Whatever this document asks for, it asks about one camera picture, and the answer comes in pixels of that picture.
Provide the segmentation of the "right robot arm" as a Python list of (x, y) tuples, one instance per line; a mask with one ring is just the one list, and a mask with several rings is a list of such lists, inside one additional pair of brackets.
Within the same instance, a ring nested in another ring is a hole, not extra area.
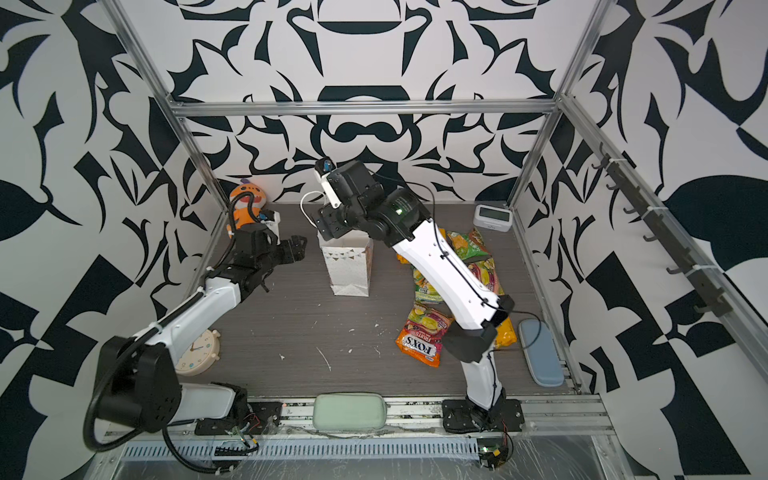
[(326, 240), (361, 231), (404, 257), (438, 291), (454, 322), (443, 345), (461, 362), (466, 398), (474, 409), (491, 417), (505, 397), (496, 368), (497, 327), (519, 311), (507, 295), (498, 295), (478, 280), (447, 240), (421, 199), (407, 188), (387, 193), (369, 177), (360, 182), (317, 181), (327, 203), (312, 216)]

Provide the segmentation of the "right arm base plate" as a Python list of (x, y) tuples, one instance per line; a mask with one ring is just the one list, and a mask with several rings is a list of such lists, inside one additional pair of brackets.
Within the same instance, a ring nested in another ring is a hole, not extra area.
[(468, 399), (446, 399), (441, 402), (441, 414), (443, 429), (451, 434), (521, 432), (525, 424), (517, 399), (500, 398), (490, 410), (483, 410)]

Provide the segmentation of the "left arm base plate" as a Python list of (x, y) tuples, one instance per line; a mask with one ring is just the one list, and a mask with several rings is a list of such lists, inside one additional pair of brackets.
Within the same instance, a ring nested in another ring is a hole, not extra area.
[(280, 424), (283, 403), (277, 401), (236, 402), (220, 419), (204, 418), (194, 429), (197, 436), (224, 435), (235, 428), (242, 434), (261, 435)]

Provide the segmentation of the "yellow snack packet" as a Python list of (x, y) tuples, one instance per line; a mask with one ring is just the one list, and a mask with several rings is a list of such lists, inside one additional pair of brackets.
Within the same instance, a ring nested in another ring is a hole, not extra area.
[(496, 338), (494, 348), (503, 349), (515, 344), (518, 341), (513, 323), (509, 317), (496, 326)]
[[(440, 235), (441, 235), (441, 236), (442, 236), (442, 237), (445, 239), (445, 238), (446, 238), (446, 229), (444, 229), (444, 228), (438, 228), (438, 231), (439, 231)], [(398, 261), (399, 261), (401, 264), (404, 264), (404, 265), (411, 265), (410, 261), (409, 261), (409, 260), (408, 260), (406, 257), (402, 256), (402, 255), (401, 255), (400, 253), (398, 253), (398, 252), (396, 252), (396, 258), (397, 258), (397, 260), (398, 260)]]

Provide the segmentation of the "orange pink Fox's candy packet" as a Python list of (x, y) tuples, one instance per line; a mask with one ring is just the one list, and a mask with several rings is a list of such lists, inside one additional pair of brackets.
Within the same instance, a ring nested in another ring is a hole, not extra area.
[(492, 291), (496, 295), (504, 294), (499, 275), (496, 271), (496, 265), (492, 257), (470, 263), (468, 268), (489, 291)]

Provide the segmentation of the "small green orange snack packet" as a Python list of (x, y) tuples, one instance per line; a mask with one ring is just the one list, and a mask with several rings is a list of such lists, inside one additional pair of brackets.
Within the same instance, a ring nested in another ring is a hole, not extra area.
[(447, 231), (447, 239), (457, 256), (465, 263), (472, 263), (491, 256), (484, 238), (477, 228), (467, 233)]

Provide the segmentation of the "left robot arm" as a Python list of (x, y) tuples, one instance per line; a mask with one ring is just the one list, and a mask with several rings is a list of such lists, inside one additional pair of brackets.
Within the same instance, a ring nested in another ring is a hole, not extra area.
[(277, 266), (299, 262), (306, 255), (306, 238), (279, 239), (255, 213), (255, 199), (252, 190), (232, 197), (226, 250), (200, 277), (190, 297), (136, 334), (114, 336), (101, 347), (82, 428), (90, 451), (107, 452), (142, 433), (159, 432), (171, 455), (185, 468), (199, 474), (223, 474), (221, 467), (184, 457), (169, 429), (206, 420), (238, 429), (249, 413), (247, 391), (226, 383), (183, 383), (176, 366), (216, 321), (264, 288)]

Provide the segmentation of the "patterned paper gift bag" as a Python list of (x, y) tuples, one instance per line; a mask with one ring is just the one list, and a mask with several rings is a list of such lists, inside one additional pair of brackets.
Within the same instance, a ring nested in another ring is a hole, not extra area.
[(353, 230), (341, 239), (324, 240), (316, 226), (317, 240), (336, 296), (368, 297), (373, 266), (373, 240)]

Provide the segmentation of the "green Fox's candy packet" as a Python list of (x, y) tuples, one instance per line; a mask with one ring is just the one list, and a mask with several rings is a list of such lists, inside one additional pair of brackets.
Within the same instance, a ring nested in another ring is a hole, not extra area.
[(416, 269), (412, 269), (415, 301), (422, 304), (439, 304), (443, 298), (429, 281)]

